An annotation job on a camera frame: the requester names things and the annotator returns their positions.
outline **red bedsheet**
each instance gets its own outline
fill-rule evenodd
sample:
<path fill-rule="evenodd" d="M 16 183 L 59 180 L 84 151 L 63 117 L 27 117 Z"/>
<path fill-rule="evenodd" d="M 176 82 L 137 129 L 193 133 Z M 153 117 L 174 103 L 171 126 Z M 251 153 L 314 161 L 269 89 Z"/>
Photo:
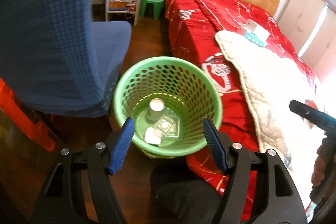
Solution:
<path fill-rule="evenodd" d="M 270 32 L 267 48 L 294 60 L 312 87 L 315 86 L 314 73 L 298 58 L 293 45 L 280 32 L 271 15 L 259 7 L 237 0 L 167 0 L 167 3 L 166 17 L 170 21 L 169 38 L 174 56 L 201 66 L 220 92 L 223 103 L 220 131 L 249 150 L 258 151 L 253 118 L 241 90 L 238 72 L 222 57 L 214 40 L 215 33 L 223 29 L 237 31 L 240 24 L 252 19 Z M 216 168 L 207 147 L 189 155 L 187 163 L 220 194 L 224 193 L 227 177 Z M 256 174 L 251 172 L 242 220 L 250 218 L 255 181 Z"/>

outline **basket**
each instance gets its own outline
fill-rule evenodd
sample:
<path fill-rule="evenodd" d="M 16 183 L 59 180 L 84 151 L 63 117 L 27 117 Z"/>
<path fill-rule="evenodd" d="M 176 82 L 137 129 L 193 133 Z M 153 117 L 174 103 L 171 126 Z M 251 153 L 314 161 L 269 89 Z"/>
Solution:
<path fill-rule="evenodd" d="M 135 130 L 132 142 L 151 158 L 192 154 L 206 146 L 203 120 L 208 117 L 216 128 L 222 121 L 219 94 L 201 69 L 174 57 L 153 57 L 132 66 L 119 81 L 114 95 L 117 122 L 127 117 L 137 120 L 154 98 L 174 110 L 180 118 L 180 135 L 174 143 L 156 147 L 143 140 L 144 132 Z"/>

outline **person's leg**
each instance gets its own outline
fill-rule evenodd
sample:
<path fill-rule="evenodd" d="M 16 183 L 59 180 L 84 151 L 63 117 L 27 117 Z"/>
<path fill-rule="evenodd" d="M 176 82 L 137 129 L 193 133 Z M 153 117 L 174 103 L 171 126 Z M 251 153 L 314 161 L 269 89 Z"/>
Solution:
<path fill-rule="evenodd" d="M 185 162 L 154 169 L 152 198 L 175 214 L 182 224 L 211 224 L 221 196 L 196 177 Z"/>

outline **wooden floor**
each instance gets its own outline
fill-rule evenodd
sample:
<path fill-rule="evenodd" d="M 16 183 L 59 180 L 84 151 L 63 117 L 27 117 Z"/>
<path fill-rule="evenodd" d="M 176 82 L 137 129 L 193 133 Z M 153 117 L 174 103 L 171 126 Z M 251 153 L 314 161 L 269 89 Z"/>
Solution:
<path fill-rule="evenodd" d="M 104 16 L 98 15 L 95 20 L 104 20 Z M 168 22 L 164 19 L 140 19 L 133 27 L 122 73 L 145 58 L 171 56 L 167 30 Z M 107 117 L 56 117 L 54 122 L 65 138 L 54 153 L 45 152 L 19 132 L 12 132 L 12 137 L 0 132 L 0 182 L 28 219 L 43 181 L 61 149 L 67 147 L 72 152 L 82 151 L 103 141 L 111 131 Z M 114 130 L 119 128 L 115 119 L 111 120 L 111 124 Z M 147 158 L 132 144 L 122 170 L 111 177 L 116 197 L 129 224 L 178 223 L 167 211 L 150 201 L 150 173 L 163 162 Z M 85 173 L 83 189 L 89 217 L 97 220 Z"/>

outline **silver bolt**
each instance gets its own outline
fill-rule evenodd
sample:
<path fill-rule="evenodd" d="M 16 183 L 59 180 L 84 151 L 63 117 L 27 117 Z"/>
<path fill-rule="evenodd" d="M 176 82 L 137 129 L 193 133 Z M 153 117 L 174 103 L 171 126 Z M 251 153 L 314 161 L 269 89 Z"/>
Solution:
<path fill-rule="evenodd" d="M 241 149 L 242 148 L 242 145 L 240 143 L 233 143 L 233 148 L 235 149 Z"/>
<path fill-rule="evenodd" d="M 271 156 L 275 156 L 277 153 L 275 152 L 275 150 L 274 149 L 270 149 L 269 151 L 268 151 L 268 153 L 271 155 Z"/>
<path fill-rule="evenodd" d="M 97 149 L 103 149 L 105 147 L 105 144 L 102 142 L 96 143 L 96 148 Z"/>
<path fill-rule="evenodd" d="M 69 153 L 70 153 L 70 150 L 69 150 L 68 148 L 64 148 L 64 149 L 62 149 L 62 151 L 61 151 L 61 154 L 62 154 L 63 156 L 68 155 Z"/>

